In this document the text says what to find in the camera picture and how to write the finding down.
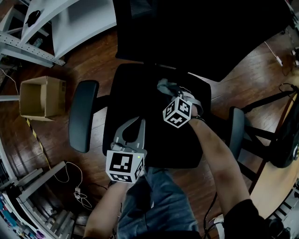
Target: forearm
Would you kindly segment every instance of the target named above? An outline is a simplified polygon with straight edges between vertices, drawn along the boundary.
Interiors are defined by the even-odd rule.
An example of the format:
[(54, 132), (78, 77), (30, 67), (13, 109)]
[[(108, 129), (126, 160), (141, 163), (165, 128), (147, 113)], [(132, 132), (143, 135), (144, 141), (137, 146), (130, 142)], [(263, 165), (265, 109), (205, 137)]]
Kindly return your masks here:
[(250, 198), (239, 165), (227, 145), (205, 122), (192, 119), (189, 124), (200, 141), (215, 181), (222, 211), (226, 214), (236, 204)]
[(116, 183), (109, 187), (103, 198), (90, 214), (84, 237), (107, 239), (117, 222), (121, 202), (127, 191), (127, 183)]

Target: white shelf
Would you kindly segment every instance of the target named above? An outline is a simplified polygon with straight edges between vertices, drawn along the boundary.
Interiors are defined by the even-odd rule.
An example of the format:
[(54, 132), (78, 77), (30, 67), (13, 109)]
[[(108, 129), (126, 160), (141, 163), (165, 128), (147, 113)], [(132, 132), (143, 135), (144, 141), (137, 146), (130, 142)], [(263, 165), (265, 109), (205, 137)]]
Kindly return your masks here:
[(0, 31), (3, 32), (8, 31), (13, 16), (14, 16), (14, 7), (11, 7), (11, 9), (5, 14), (4, 18), (0, 22)]
[(81, 0), (52, 19), (55, 58), (116, 26), (113, 0)]
[[(42, 28), (44, 24), (46, 24), (58, 13), (65, 10), (77, 1), (78, 0), (32, 0), (26, 13), (20, 44), (25, 44), (26, 42), (28, 42), (29, 39), (40, 28)], [(29, 15), (37, 10), (41, 11), (41, 15), (31, 27), (28, 27), (28, 24), (26, 24), (26, 22), (28, 20)]]

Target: floor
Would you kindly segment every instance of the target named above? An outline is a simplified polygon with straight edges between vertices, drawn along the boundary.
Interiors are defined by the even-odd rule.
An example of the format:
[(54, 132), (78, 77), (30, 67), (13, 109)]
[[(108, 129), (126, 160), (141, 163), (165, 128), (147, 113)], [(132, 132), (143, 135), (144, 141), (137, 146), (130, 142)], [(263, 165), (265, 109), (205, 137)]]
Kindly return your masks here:
[[(288, 55), (292, 45), (288, 34), (274, 36), (268, 41), (268, 44), (283, 61), (290, 60)], [(109, 183), (109, 178), (105, 173), (105, 156), (102, 153), (106, 108), (95, 114), (90, 151), (87, 154), (81, 154), (75, 152), (68, 142), (68, 113), (71, 99), (77, 84), (83, 80), (97, 80), (100, 83), (98, 96), (109, 94), (117, 67), (128, 62), (116, 59), (116, 52), (117, 34), (113, 28), (86, 41), (67, 54), (67, 63), (63, 67), (55, 65), (52, 69), (48, 69), (28, 63), (12, 75), (18, 85), (21, 81), (45, 75), (66, 80), (66, 114), (55, 117), (53, 122), (32, 121), (32, 126), (43, 143), (51, 165), (56, 165), (64, 160), (81, 167), (83, 171), (82, 188), (85, 190), (89, 188), (90, 183), (98, 183), (103, 186), (107, 186)], [(278, 93), (278, 86), (286, 82), (292, 75), (291, 73), (287, 77), (283, 75), (289, 71), (288, 67), (284, 67), (282, 70), (268, 47), (264, 43), (261, 44), (220, 83), (204, 79), (212, 88), (212, 112), (227, 119), (231, 106), (242, 108), (258, 99)], [(8, 81), (1, 94), (16, 94), (13, 82)], [(287, 100), (286, 97), (273, 104), (254, 109), (247, 116), (253, 126), (274, 132)], [(19, 115), (18, 102), (0, 102), (0, 125), (0, 137), (18, 176), (25, 175), (35, 168), (43, 167), (47, 170), (47, 162), (39, 143), (33, 137), (25, 119)], [(241, 152), (239, 160), (253, 171), (257, 171), (262, 161), (246, 151)], [(198, 220), (201, 232), (203, 232), (203, 217), (215, 193), (214, 181), (206, 161), (202, 159), (196, 169), (176, 169), (171, 172), (175, 182), (189, 197), (194, 215)], [(67, 179), (65, 172), (57, 177), (60, 180)], [(70, 183), (76, 186), (80, 181), (79, 172), (74, 169), (70, 177)], [(249, 187), (251, 181), (245, 180)], [(70, 208), (75, 207), (80, 212), (83, 211), (77, 223), (84, 225), (89, 212), (84, 212), (84, 208), (76, 201), (72, 201), (71, 204), (67, 201), (72, 196), (73, 187), (70, 184), (63, 185), (53, 181), (51, 189), (55, 191), (59, 199), (66, 201), (64, 205)], [(97, 187), (94, 187), (93, 193), (95, 191), (103, 194), (103, 191)], [(212, 219), (220, 213), (221, 210), (217, 202), (208, 219)]]

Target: cardboard box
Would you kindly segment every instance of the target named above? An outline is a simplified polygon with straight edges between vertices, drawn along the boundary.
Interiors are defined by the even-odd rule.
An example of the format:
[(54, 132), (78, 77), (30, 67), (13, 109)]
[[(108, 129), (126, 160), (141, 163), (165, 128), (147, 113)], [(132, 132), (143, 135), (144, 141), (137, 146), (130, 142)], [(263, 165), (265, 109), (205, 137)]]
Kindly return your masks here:
[(66, 82), (44, 76), (21, 83), (20, 114), (22, 117), (53, 121), (49, 116), (65, 113)]

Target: person's hand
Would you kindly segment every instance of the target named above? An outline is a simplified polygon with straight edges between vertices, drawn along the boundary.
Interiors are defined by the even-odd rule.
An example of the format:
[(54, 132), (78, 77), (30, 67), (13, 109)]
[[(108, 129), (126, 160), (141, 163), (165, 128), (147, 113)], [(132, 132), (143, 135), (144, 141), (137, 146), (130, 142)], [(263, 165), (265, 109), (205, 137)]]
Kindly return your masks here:
[(192, 105), (192, 109), (191, 109), (191, 115), (192, 116), (197, 116), (197, 107), (195, 105)]

